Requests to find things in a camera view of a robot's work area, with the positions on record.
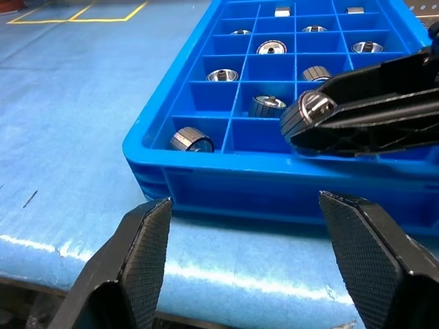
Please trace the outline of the reddish brown block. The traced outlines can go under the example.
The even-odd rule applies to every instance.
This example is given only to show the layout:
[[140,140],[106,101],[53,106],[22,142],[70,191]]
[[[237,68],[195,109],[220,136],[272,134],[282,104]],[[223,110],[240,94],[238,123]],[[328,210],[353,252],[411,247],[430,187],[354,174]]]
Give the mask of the reddish brown block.
[[0,15],[15,13],[25,8],[25,0],[0,0]]

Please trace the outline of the perforated metal tray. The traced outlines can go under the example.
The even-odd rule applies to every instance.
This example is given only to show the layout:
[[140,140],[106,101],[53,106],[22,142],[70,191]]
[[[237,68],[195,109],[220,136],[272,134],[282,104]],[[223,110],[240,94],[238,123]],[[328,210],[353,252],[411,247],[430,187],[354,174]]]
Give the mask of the perforated metal tray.
[[439,21],[439,0],[411,1],[410,10],[426,29],[436,21]]

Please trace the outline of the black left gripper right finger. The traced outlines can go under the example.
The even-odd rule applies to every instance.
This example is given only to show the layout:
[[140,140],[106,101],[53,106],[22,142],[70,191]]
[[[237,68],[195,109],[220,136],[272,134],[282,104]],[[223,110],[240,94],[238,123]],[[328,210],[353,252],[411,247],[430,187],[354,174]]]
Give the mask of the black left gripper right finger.
[[366,329],[439,329],[439,258],[378,204],[319,192],[344,284]]

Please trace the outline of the blue compartment tray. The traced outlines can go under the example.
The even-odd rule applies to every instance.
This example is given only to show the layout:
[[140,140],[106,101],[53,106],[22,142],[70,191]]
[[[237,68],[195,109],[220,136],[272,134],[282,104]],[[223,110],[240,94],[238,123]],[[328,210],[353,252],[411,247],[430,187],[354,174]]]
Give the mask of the blue compartment tray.
[[[291,16],[275,17],[278,6]],[[363,7],[363,14],[347,14]],[[326,32],[303,32],[320,25]],[[231,35],[247,29],[248,35]],[[256,53],[267,40],[284,54]],[[355,53],[373,41],[381,53]],[[187,43],[123,142],[146,197],[171,197],[177,211],[298,223],[323,223],[321,190],[380,204],[409,233],[439,236],[439,146],[340,158],[296,153],[277,118],[249,117],[258,95],[293,103],[316,87],[302,72],[315,65],[336,75],[418,51],[428,41],[404,0],[212,0]],[[232,69],[234,82],[208,82]],[[194,127],[213,153],[176,151],[172,136]]]

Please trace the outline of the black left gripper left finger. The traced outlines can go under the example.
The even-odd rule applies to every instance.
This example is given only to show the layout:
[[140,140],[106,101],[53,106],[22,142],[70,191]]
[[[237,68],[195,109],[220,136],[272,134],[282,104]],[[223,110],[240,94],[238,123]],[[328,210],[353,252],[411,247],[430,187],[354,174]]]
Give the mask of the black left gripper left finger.
[[126,213],[85,264],[48,329],[150,329],[163,285],[170,198]]

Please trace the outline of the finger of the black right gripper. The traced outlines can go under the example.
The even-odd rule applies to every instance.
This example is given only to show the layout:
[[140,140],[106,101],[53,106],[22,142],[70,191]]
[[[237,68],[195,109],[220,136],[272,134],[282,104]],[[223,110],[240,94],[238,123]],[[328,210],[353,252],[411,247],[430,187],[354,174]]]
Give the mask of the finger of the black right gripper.
[[334,110],[323,122],[294,138],[295,149],[354,157],[439,144],[439,108],[415,111]]
[[439,108],[439,46],[330,78],[317,91],[339,111]]

